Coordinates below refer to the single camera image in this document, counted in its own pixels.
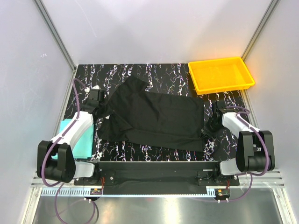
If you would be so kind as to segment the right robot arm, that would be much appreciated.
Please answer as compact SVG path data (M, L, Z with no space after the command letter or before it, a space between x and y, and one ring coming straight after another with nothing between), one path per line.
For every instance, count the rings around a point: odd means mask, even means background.
M250 110L215 101L212 112L213 115L206 122L202 133L213 138L219 130L226 128L237 137L235 158L216 165L212 173L214 183L223 185L229 176L263 176L275 168L273 135L270 131L253 126L241 116L249 115Z

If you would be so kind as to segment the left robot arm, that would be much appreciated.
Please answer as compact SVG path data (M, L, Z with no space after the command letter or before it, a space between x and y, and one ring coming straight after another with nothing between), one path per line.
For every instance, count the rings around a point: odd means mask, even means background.
M75 161L73 156L75 145L104 109L105 91L98 85L87 90L87 101L71 122L50 141L42 140L37 147L37 176L47 187L78 178L85 178L89 184L95 185L101 179L101 173L93 163Z

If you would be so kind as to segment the black t shirt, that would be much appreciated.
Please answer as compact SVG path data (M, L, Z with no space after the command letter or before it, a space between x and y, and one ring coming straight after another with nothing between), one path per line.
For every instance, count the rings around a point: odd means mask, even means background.
M147 92L148 84L126 79L109 98L98 135L153 147L203 151L204 102L201 98Z

